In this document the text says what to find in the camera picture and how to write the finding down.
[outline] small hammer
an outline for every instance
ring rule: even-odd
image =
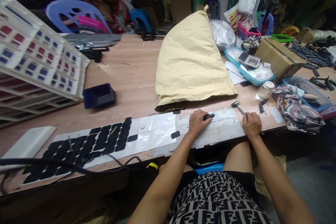
[[[247,118],[247,114],[245,113],[245,111],[239,106],[239,104],[240,104],[240,101],[238,100],[238,101],[235,101],[234,103],[232,103],[231,104],[231,107],[233,107],[233,108],[235,108],[235,107],[237,107],[237,108],[239,108],[239,110],[243,113],[243,115],[245,115],[246,116],[246,118]],[[260,131],[260,136],[264,136],[265,135],[265,133],[263,132],[263,131]]]

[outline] small jar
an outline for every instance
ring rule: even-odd
[[[258,91],[255,94],[255,98],[257,100],[265,100],[272,92],[274,88],[273,82],[265,82],[260,86]]]

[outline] yellow tag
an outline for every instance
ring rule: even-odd
[[[159,168],[157,164],[150,163],[149,165],[147,165],[146,169],[147,169],[149,166],[154,167],[156,170]]]

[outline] calculator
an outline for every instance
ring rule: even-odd
[[[247,52],[243,52],[238,60],[246,66],[257,68],[260,63],[260,58],[249,55]]]

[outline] wooden table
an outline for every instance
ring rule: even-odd
[[[12,127],[1,130],[0,156],[6,151],[30,128],[41,126],[55,126],[57,130],[49,141],[42,147],[36,157],[41,157],[47,149],[53,138],[58,134],[75,132],[87,128],[94,128],[102,125],[108,125],[124,121],[126,117],[134,119],[149,116],[155,113],[154,108],[157,105],[155,93],[155,75],[158,55],[161,47],[160,40],[143,42],[137,35],[123,35],[120,42],[110,47],[110,51],[104,54],[101,63],[91,62],[87,68],[85,88],[110,83],[117,93],[117,103],[104,110],[86,110],[84,104],[78,104],[65,108]],[[320,68],[321,77],[330,75],[336,79],[336,71],[331,68]],[[309,79],[313,73],[309,69],[302,68],[297,75]],[[259,101],[254,98],[257,87],[252,85],[242,87],[236,85],[238,92],[237,98],[216,101],[200,101],[197,106],[187,107],[177,116],[191,114],[194,110],[201,108],[205,111],[214,111],[231,107],[236,101],[241,101],[241,107],[245,111],[259,112]],[[336,104],[336,91],[330,92],[320,89],[326,96],[330,97]],[[270,99],[264,105],[265,113],[261,114],[262,130],[268,131],[285,126],[285,123],[277,124],[269,112],[269,107],[276,107],[273,99]],[[236,114],[242,120],[242,113],[236,110]],[[153,158],[154,150],[137,154],[141,160]],[[130,157],[120,159],[125,163]],[[103,171],[117,167],[115,161],[104,163],[91,167],[93,171]],[[81,176],[73,174],[68,179]],[[5,182],[5,189],[8,193],[15,193],[35,187],[50,184],[61,178],[57,176],[48,180],[35,182],[28,185],[22,185],[27,175],[22,175],[22,171],[11,176]]]

